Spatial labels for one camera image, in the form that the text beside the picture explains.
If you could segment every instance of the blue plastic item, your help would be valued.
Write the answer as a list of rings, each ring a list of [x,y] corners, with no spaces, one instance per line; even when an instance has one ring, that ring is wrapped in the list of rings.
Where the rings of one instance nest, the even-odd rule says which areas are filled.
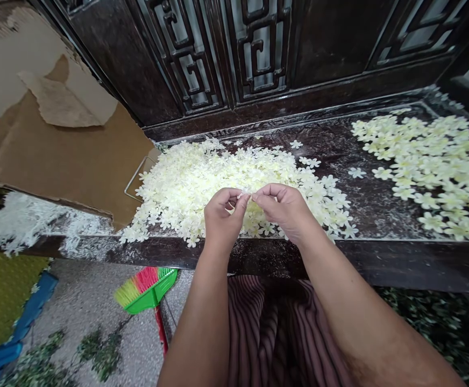
[[[53,290],[59,280],[50,273],[44,271],[37,286],[39,290],[30,296],[26,302],[22,316],[19,318],[11,342],[0,345],[0,375],[3,367],[19,357],[23,345],[20,341],[30,330],[30,326],[41,313],[42,306],[53,294]]]

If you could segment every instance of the red broom handle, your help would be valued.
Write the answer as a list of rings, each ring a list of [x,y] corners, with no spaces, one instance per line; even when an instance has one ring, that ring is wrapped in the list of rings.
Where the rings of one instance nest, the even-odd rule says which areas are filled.
[[[159,341],[163,344],[163,357],[166,356],[168,352],[168,341],[166,340],[165,326],[163,325],[163,317],[161,316],[161,310],[159,305],[154,308],[155,311],[155,321],[158,323],[159,328]]]

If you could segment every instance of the gray floor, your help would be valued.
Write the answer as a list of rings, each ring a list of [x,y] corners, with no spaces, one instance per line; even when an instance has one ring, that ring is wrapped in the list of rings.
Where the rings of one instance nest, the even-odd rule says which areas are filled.
[[[163,362],[158,327],[152,310],[135,315],[123,329],[119,370],[105,383],[100,383],[91,362],[78,367],[74,356],[82,338],[98,325],[104,335],[114,331],[127,319],[127,314],[114,300],[113,293],[142,267],[73,260],[55,260],[51,273],[59,279],[52,298],[23,340],[24,350],[43,343],[48,336],[63,329],[62,347],[52,356],[75,371],[80,386],[153,386]],[[175,285],[161,304],[169,340],[181,315],[193,277],[192,271],[181,270]]]

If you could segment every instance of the striped fabric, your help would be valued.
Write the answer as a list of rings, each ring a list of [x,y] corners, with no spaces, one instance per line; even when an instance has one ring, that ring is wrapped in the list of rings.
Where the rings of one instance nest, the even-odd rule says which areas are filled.
[[[231,276],[229,386],[354,386],[309,281]]]

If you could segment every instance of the door panel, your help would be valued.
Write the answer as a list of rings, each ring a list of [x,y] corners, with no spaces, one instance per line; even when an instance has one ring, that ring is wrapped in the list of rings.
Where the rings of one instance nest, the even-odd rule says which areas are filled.
[[[374,52],[370,69],[449,54],[469,40],[469,0],[398,3]]]
[[[185,114],[224,106],[218,61],[199,0],[138,0],[155,56]]]
[[[362,73],[393,5],[393,0],[311,1],[294,88]]]
[[[293,1],[220,1],[237,102],[289,88]]]

